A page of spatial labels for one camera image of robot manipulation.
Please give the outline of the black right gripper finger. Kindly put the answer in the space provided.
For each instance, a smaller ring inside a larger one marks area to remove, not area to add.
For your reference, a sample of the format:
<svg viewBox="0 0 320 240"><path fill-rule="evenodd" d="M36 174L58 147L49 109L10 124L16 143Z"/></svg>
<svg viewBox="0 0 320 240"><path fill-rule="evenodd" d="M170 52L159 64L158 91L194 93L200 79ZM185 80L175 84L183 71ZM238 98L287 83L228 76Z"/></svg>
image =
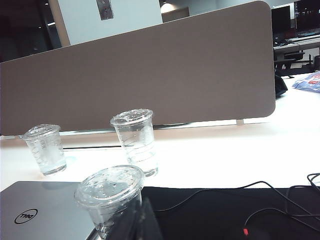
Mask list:
<svg viewBox="0 0 320 240"><path fill-rule="evenodd" d="M163 240L160 226L148 198L134 200L120 221L120 240Z"/></svg>

